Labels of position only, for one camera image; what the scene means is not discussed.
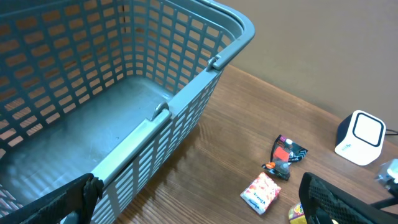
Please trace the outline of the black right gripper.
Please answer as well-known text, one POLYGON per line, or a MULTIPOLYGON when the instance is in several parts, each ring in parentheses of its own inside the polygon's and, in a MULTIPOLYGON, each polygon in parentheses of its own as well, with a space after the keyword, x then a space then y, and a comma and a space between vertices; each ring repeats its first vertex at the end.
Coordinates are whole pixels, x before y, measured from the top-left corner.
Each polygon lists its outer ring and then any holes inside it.
POLYGON ((376 209, 382 209, 393 205, 397 205, 397 184, 395 183, 387 184, 385 188, 392 195, 392 197, 372 203, 371 204, 372 207, 376 209))

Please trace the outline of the red white snack box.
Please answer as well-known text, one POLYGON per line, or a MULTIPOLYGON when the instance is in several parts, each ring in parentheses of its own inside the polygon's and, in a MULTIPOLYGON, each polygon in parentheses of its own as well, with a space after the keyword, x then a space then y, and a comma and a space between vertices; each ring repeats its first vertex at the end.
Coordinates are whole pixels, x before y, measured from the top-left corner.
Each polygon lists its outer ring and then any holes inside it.
POLYGON ((259 215, 266 212, 270 204, 278 197, 279 187, 267 174, 261 172, 240 197, 259 215))

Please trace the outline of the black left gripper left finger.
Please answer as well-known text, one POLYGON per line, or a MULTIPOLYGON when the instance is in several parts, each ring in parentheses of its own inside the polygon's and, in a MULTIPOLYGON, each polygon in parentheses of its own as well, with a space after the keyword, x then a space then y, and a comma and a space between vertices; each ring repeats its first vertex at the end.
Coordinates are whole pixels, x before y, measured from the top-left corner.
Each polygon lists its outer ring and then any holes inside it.
POLYGON ((30 204, 1 218, 1 223, 87 224, 96 203, 103 198, 104 182, 92 173, 84 174, 30 204))

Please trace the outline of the yellow juice bottle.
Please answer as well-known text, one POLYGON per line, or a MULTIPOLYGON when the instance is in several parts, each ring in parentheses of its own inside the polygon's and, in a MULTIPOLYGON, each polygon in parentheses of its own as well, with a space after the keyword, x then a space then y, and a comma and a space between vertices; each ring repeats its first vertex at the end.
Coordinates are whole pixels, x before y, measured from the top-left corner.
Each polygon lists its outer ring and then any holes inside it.
POLYGON ((290 224, 307 224, 301 203, 294 205, 289 210, 288 219, 290 224))

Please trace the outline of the black red snack packet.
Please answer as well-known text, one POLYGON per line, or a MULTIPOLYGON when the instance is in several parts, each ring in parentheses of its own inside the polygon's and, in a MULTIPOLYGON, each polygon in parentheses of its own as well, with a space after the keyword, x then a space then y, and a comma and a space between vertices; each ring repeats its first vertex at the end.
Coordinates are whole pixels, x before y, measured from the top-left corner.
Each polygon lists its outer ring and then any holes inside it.
POLYGON ((300 162, 308 150, 284 135, 279 135, 274 141, 270 161, 263 164, 262 168, 273 176, 288 181, 290 178, 289 166, 300 162))

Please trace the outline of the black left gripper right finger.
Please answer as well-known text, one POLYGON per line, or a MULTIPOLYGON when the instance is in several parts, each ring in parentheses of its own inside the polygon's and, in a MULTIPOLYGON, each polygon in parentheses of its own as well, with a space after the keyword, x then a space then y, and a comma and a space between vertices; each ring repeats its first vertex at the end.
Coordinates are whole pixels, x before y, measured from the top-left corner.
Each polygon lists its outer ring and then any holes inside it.
POLYGON ((397 224, 397 214, 376 209, 306 172, 298 192, 308 224, 397 224))

